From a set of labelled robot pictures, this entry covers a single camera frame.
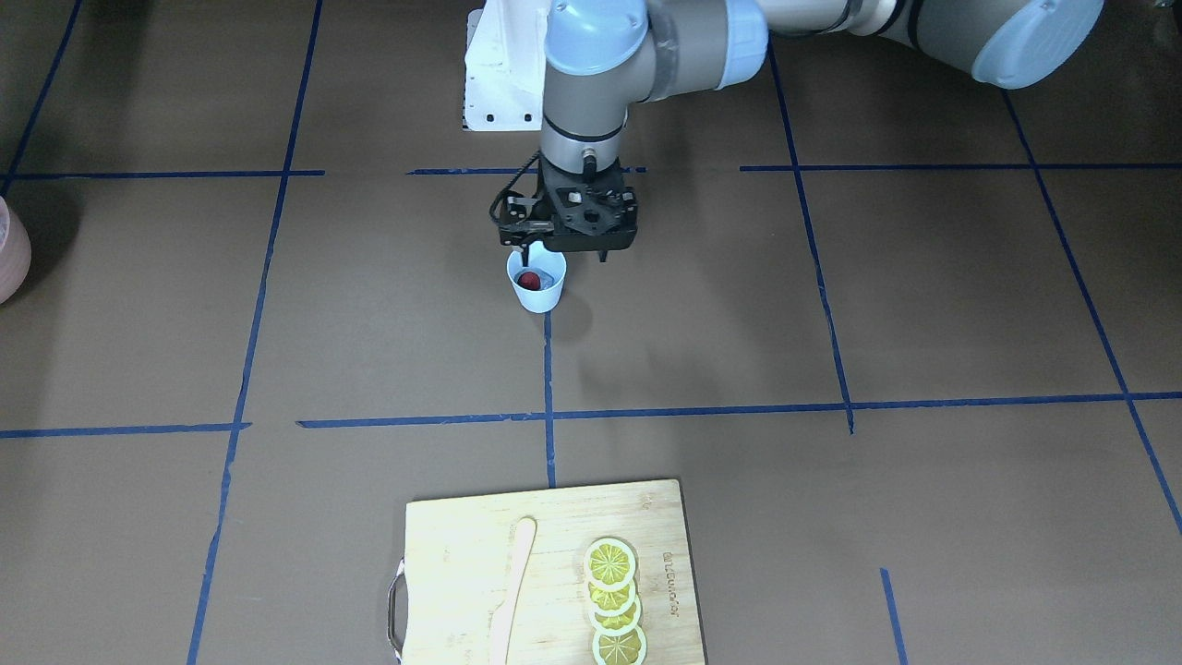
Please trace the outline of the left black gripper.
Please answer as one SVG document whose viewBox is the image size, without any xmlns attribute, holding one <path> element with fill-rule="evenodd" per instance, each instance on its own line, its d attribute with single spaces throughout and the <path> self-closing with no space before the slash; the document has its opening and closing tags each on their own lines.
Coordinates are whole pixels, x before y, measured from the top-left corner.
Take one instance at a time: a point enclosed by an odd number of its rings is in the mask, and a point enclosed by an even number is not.
<svg viewBox="0 0 1182 665">
<path fill-rule="evenodd" d="M 548 252 L 591 252 L 592 236 L 587 234 L 587 207 L 590 197 L 579 176 L 561 169 L 540 157 L 537 164 L 537 202 L 533 213 L 548 222 L 548 232 L 541 232 L 541 241 Z M 608 261 L 609 252 L 598 252 L 598 261 Z M 530 245 L 519 246 L 522 269 L 530 266 Z"/>
</svg>

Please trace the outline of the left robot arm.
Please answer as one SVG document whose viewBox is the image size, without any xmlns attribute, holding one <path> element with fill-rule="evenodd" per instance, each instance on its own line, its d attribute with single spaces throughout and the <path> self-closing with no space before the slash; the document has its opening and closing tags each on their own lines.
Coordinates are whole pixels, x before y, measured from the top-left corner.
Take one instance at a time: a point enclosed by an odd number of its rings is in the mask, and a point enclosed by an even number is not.
<svg viewBox="0 0 1182 665">
<path fill-rule="evenodd" d="M 1099 1 L 553 1 L 537 190 L 491 203 L 502 245 L 623 252 L 638 202 L 621 143 L 637 103 L 721 90 L 764 67 L 769 38 L 882 35 L 996 89 L 1046 79 L 1091 33 Z"/>
</svg>

